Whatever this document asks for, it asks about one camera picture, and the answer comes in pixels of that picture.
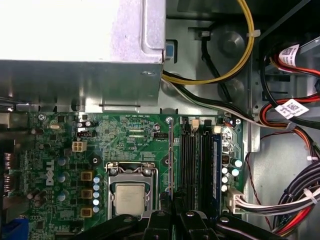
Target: barcode label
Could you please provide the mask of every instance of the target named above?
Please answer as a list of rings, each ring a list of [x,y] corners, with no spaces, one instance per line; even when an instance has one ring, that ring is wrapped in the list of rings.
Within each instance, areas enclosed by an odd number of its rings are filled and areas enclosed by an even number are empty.
[[[294,99],[290,99],[286,103],[277,106],[275,110],[282,116],[284,116],[286,119],[290,119],[292,117],[298,117],[308,112],[309,108],[303,106]]]
[[[282,50],[279,54],[279,59],[287,65],[296,66],[296,55],[299,49],[299,44],[293,45]]]

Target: green circuit board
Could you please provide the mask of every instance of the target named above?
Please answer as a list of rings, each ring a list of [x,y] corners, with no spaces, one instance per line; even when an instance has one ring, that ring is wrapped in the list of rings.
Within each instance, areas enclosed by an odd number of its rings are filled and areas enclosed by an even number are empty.
[[[29,114],[34,148],[20,155],[20,193],[26,194],[34,189],[46,191],[46,202],[39,206],[32,199],[25,214],[29,219],[29,240],[67,239],[105,222],[108,219],[108,173],[105,166],[109,162],[154,163],[159,172],[158,193],[168,189],[168,115],[44,112],[41,113],[44,118],[39,119],[39,114]],[[174,121],[173,167],[174,188],[177,190],[182,171],[182,127],[179,115],[170,117]],[[224,126],[224,118],[215,116],[214,124]],[[93,125],[78,125],[84,122]],[[234,136],[233,156],[241,158],[242,125],[229,128],[229,132]],[[85,142],[86,150],[74,152],[74,142]],[[98,163],[93,165],[93,159],[98,159]],[[91,176],[89,181],[82,179],[86,173]],[[82,198],[82,190],[92,189],[94,177],[100,179],[98,212],[92,212],[93,199]],[[242,190],[242,172],[235,179],[229,178],[229,185]],[[84,216],[83,209],[91,209],[90,214]]]

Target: metal power supply casing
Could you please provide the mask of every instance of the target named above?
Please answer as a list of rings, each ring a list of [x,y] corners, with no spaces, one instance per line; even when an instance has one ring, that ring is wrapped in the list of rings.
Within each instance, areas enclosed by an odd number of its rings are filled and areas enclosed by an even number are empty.
[[[165,0],[2,0],[0,96],[154,106],[165,22]]]

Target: black ram slot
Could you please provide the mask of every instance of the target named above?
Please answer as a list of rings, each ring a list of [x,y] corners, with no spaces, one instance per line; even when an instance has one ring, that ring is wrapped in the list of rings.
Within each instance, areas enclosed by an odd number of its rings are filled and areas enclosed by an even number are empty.
[[[211,131],[203,130],[199,149],[199,210],[209,217],[212,213],[211,202],[213,197],[213,136]]]
[[[196,208],[196,182],[197,182],[197,135],[191,135],[190,126],[183,125],[181,135],[181,186],[185,194],[187,209]]]

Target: motherboard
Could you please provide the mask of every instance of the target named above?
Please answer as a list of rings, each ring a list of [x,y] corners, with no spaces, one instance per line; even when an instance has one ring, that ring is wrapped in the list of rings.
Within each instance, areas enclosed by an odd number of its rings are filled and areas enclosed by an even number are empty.
[[[65,240],[181,191],[214,220],[243,189],[242,124],[225,116],[29,113],[32,147],[7,154],[5,193],[26,196],[29,240]]]

